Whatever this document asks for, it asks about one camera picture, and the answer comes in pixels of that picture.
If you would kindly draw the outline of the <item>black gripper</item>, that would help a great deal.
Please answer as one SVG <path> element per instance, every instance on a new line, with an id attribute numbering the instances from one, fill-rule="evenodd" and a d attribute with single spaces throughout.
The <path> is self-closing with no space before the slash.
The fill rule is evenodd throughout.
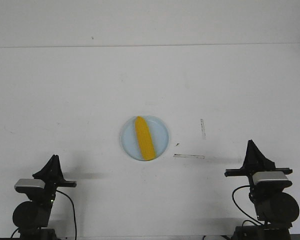
<path id="1" fill-rule="evenodd" d="M 293 172 L 290 168 L 276 168 L 275 163 L 266 158 L 252 139 L 247 148 L 242 168 L 226 169 L 226 177 L 245 176 L 249 182 L 249 198 L 253 203 L 260 203 L 281 193 L 293 185 L 287 175 Z"/>
<path id="2" fill-rule="evenodd" d="M 57 154 L 52 155 L 46 165 L 32 176 L 34 179 L 52 179 L 42 180 L 45 182 L 44 190 L 33 190 L 27 193 L 29 200 L 47 209 L 52 208 L 58 188 L 75 188 L 77 186 L 76 181 L 64 179 L 60 158 Z"/>

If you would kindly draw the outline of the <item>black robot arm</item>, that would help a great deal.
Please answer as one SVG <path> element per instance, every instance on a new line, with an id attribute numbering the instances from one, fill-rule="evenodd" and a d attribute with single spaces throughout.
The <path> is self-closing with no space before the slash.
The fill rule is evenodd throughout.
<path id="1" fill-rule="evenodd" d="M 289 240 L 289 229 L 300 214 L 297 201 L 284 189 L 292 186 L 288 179 L 293 170 L 278 168 L 266 158 L 253 140 L 247 142 L 243 164 L 237 169 L 226 169 L 226 177 L 246 176 L 248 198 L 253 203 L 256 217 L 246 214 L 247 220 L 236 226 L 232 240 Z"/>
<path id="2" fill-rule="evenodd" d="M 65 196 L 71 203 L 74 223 L 74 238 L 78 237 L 75 205 L 66 193 L 58 188 L 75 188 L 76 181 L 64 179 L 60 158 L 51 156 L 45 166 L 32 175 L 32 178 L 20 178 L 14 185 L 17 193 L 25 194 L 28 201 L 20 203 L 12 214 L 13 224 L 17 227 L 20 240 L 57 240 L 56 231 L 48 228 L 56 194 Z"/>

